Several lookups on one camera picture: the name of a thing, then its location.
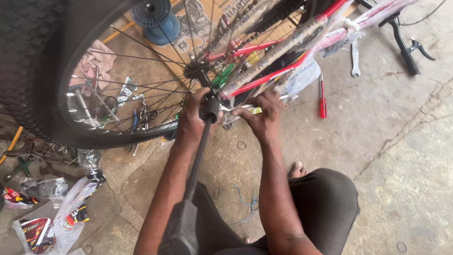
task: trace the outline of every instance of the bare foot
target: bare foot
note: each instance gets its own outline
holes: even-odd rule
[[[302,162],[297,161],[293,164],[293,168],[289,172],[290,178],[299,178],[308,174],[308,170],[302,165]]]

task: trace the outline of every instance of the screwdriver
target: screwdriver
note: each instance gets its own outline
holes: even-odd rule
[[[323,80],[323,73],[319,76],[321,78],[321,99],[319,104],[319,110],[321,113],[321,118],[327,118],[327,105],[326,105],[326,98],[324,97],[324,80]]]

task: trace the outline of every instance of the dark shorts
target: dark shorts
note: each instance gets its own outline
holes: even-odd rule
[[[323,255],[340,255],[360,212],[354,183],[326,168],[288,182],[305,234]],[[198,208],[199,255],[267,254],[266,236],[246,245],[223,221],[202,183],[198,183],[193,203]]]

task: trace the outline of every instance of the blue spool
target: blue spool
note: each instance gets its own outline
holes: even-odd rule
[[[179,36],[181,29],[171,9],[170,0],[148,0],[137,4],[130,12],[137,25],[143,27],[145,36],[150,42],[165,46],[169,40],[173,42]]]

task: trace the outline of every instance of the spanner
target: spanner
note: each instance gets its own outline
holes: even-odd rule
[[[355,40],[352,45],[352,76],[353,77],[359,77],[360,76],[360,70],[359,70],[359,46],[357,44],[357,40]]]

